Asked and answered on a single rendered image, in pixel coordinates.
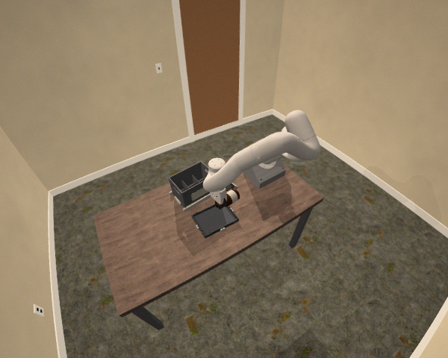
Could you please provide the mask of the dark grey crate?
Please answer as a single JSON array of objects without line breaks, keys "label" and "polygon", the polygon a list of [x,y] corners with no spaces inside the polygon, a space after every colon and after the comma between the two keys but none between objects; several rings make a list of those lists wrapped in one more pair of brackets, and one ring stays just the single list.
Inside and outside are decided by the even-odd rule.
[{"label": "dark grey crate", "polygon": [[169,177],[172,193],[183,208],[210,194],[203,188],[204,179],[208,175],[205,169],[207,168],[196,163]]}]

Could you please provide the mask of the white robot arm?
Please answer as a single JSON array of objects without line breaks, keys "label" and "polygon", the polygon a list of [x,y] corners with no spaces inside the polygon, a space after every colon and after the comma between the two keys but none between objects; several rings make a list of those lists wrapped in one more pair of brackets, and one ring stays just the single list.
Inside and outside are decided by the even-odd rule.
[{"label": "white robot arm", "polygon": [[294,110],[286,116],[284,122],[287,130],[284,127],[281,132],[271,134],[237,152],[227,163],[221,158],[210,160],[208,175],[203,182],[204,189],[208,192],[237,190],[238,186],[232,182],[242,172],[256,165],[262,169],[271,169],[282,156],[294,162],[317,158],[320,155],[320,143],[306,114]]}]

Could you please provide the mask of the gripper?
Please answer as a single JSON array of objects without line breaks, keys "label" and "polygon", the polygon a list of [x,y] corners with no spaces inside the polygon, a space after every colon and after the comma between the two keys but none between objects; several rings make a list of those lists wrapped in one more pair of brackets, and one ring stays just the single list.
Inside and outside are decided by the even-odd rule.
[{"label": "gripper", "polygon": [[215,200],[215,205],[219,204],[219,209],[227,205],[227,193],[226,189],[222,189],[216,192],[210,192],[211,197]]}]

